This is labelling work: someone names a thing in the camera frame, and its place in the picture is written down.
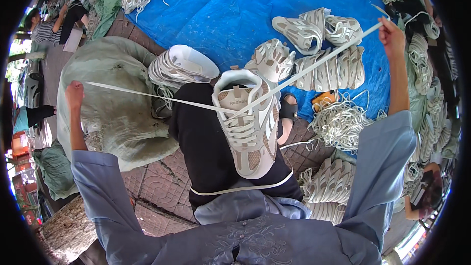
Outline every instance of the blue sleeve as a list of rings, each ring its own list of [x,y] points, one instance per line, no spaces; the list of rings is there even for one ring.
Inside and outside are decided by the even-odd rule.
[[[72,174],[95,223],[98,239],[110,264],[150,264],[166,237],[146,236],[126,192],[114,155],[87,150],[72,151]]]
[[[362,235],[382,250],[404,166],[415,150],[411,113],[398,112],[365,127],[359,136],[356,174],[339,228]]]

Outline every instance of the tangled shoelaces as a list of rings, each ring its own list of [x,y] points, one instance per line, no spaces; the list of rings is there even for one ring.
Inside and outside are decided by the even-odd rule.
[[[353,100],[368,93],[368,104],[370,102],[370,93],[368,90],[362,91],[351,100],[348,93],[341,94],[340,102],[331,104],[317,103],[319,112],[314,113],[314,120],[308,125],[314,133],[315,139],[319,139],[327,147],[333,146],[339,150],[350,151],[356,154],[358,149],[358,136],[360,132],[368,125],[374,123],[373,119],[366,117],[366,110],[353,103]],[[376,120],[386,117],[384,110],[380,109]]]

